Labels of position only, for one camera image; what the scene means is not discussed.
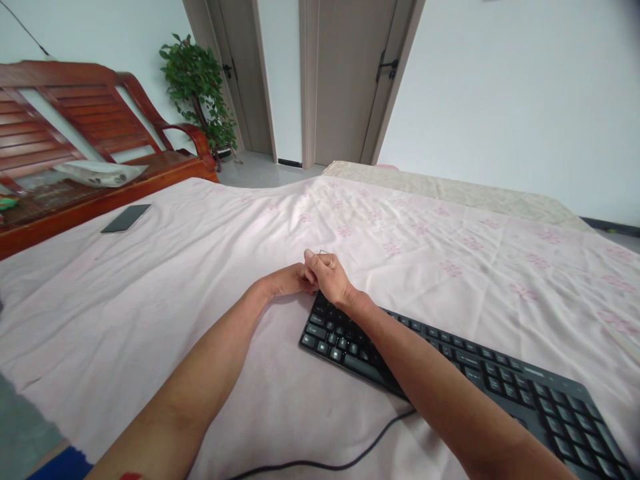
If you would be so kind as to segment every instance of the smartphone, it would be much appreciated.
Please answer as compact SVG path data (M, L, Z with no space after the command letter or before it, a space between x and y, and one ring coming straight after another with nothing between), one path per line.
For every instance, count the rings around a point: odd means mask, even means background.
M132 205L118 215L114 221L108 224L100 233L116 233L126 231L148 210L151 205Z

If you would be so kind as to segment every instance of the black cable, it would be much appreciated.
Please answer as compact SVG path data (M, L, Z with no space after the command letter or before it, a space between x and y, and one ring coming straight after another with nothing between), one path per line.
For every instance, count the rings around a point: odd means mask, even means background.
M373 441L373 443L370 444L370 446L366 450L364 450L364 452L358 455L358 457L355 460L352 460L349 463L346 463L344 465L325 465L324 463L318 463L311 460L296 460L288 463L282 463L280 465L265 465L264 467L254 468L252 470L248 470L244 473L241 473L240 475L236 475L235 477L232 477L229 480L241 480L241 479L250 477L252 475L255 475L256 473L284 470L291 467L297 467L298 465L306 465L308 467L315 467L315 468L331 470L331 471L340 471L340 470L349 469L352 466L354 466L356 463L358 463L360 460L362 460L371 450L373 450L373 448L378 444L378 442L384 436L387 430L389 430L390 426L392 426L394 423L396 423L399 420L405 419L408 416L413 415L414 413L415 413L415 409L412 409L406 413L403 413L402 415L398 415L396 418L391 420L387 424L387 426L382 429L382 432L380 432L380 435L378 435L378 437Z
M27 33L29 34L29 36L33 39L33 41L34 41L34 42L36 42L36 44L38 45L38 47L40 47L40 50L42 50L42 51L45 53L45 55L46 55L46 56L49 56L49 53L45 50L45 48L44 48L42 45L40 45L40 44L38 43L38 40L36 40L36 39L35 39L35 37L31 34L31 32L30 32L29 30L27 30L27 28L22 24L22 22L20 21L20 19L19 19L18 17L16 17L16 16L15 16L15 13L14 13L14 12L12 12L12 11L11 11L11 9L10 9L8 6L6 6L6 5L5 5L5 3L4 3L2 0L0 0L0 3L2 3L2 6L3 6L4 8L6 8L7 10L9 10L9 13L13 15L13 18L15 18L15 19L17 20L17 22L20 24L20 26L21 26L22 28L24 28L25 32L27 32Z

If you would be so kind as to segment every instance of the keyboard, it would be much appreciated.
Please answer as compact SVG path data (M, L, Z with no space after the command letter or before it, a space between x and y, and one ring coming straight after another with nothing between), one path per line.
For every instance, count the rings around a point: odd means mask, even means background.
M636 478L582 384L383 310L432 344L581 480ZM308 352L407 400L369 338L321 292L299 344Z

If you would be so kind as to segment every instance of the door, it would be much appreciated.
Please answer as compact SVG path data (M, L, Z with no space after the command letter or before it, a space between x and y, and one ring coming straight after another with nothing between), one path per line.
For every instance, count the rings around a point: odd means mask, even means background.
M414 1L320 0L316 163L371 164Z
M216 42L246 150L272 154L251 0L208 0Z

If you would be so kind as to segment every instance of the wooden sofa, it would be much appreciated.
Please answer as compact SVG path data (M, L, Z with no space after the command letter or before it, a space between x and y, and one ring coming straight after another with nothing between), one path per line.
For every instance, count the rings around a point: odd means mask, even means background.
M132 112L116 87L123 87L155 129L164 149ZM64 179L26 191L20 180L59 163L85 159L26 100L35 89L104 160L139 147L153 154L128 161L148 165L136 180L116 189L94 188ZM174 151L165 135L178 129L193 140L197 155ZM94 63L23 61L0 65L0 183L19 197L0 212L0 260L98 215L134 202L189 177L218 182L209 144L194 125L165 122L138 80Z

